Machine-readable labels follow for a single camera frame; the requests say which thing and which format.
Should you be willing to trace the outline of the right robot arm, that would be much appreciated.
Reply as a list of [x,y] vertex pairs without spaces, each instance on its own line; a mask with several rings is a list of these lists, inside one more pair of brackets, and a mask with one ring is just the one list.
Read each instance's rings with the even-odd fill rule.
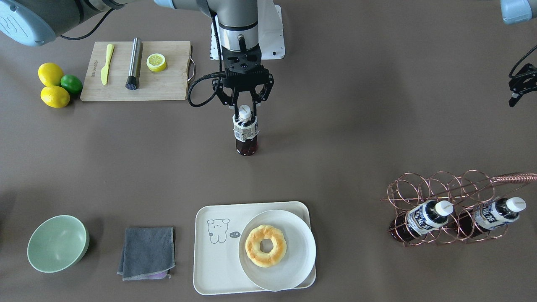
[[[40,47],[55,41],[85,39],[67,33],[101,15],[97,29],[113,12],[132,4],[130,0],[2,0],[1,32],[17,43]],[[218,98],[224,106],[240,112],[238,100],[251,97],[253,115],[268,100],[274,77],[262,60],[260,2],[258,0],[157,0],[158,8],[200,12],[209,17],[219,67],[189,84],[186,101],[202,107]]]

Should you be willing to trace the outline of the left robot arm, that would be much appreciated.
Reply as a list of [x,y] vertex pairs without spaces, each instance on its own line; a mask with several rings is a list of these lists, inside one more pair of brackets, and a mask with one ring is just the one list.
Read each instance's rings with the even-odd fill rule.
[[502,20],[507,25],[522,23],[537,17],[536,0],[500,0]]

